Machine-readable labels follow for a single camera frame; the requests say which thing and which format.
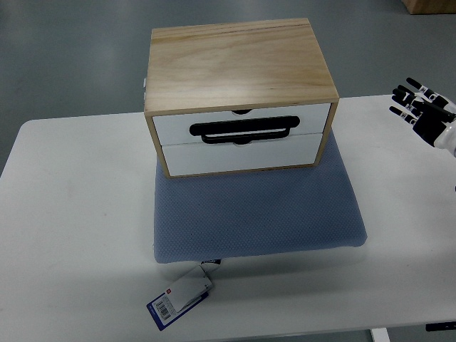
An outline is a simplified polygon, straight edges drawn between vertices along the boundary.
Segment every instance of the white drawer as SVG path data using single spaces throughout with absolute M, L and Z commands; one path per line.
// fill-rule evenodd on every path
M 292 135 L 246 145 L 190 143 L 163 146 L 171 176 L 312 164 L 322 134 Z
M 321 103 L 316 105 L 260 108 L 253 109 L 244 115 L 234 114 L 231 111 L 162 115 L 153 117 L 153 122 L 162 146 L 202 142 L 200 136 L 190 134 L 190 126 L 195 123 L 283 117 L 288 115 L 297 116 L 300 120 L 297 127 L 290 129 L 290 135 L 322 133 L 330 105 L 330 103 Z

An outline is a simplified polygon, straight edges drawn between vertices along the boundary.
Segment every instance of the wooden box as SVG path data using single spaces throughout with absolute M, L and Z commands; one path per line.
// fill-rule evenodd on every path
M 410 14 L 453 14 L 456 0 L 402 0 Z
M 144 112 L 167 177 L 315 166 L 337 103 L 307 19 L 152 30 Z

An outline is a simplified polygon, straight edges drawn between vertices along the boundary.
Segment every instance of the table top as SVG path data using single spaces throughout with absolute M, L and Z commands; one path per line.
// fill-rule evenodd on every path
M 210 341 L 456 320 L 456 160 L 388 111 L 333 123 L 359 248 L 226 259 L 163 332 L 146 304 L 196 263 L 153 258 L 156 157 L 142 113 L 34 120 L 0 178 L 3 341 Z
M 146 116 L 337 100 L 308 19 L 152 30 Z

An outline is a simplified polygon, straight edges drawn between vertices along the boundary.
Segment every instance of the seat cushion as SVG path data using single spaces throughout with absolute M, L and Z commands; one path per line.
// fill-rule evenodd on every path
M 367 239 L 332 132 L 316 167 L 168 179 L 158 162 L 154 225 L 159 263 L 359 247 Z

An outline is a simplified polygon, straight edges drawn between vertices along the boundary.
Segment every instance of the white table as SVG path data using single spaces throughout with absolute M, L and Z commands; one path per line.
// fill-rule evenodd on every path
M 198 341 L 456 320 L 456 160 L 345 98 L 333 130 L 359 248 L 224 260 L 159 332 L 146 304 L 196 263 L 153 258 L 155 152 L 142 113 L 34 120 L 0 178 L 0 340 Z

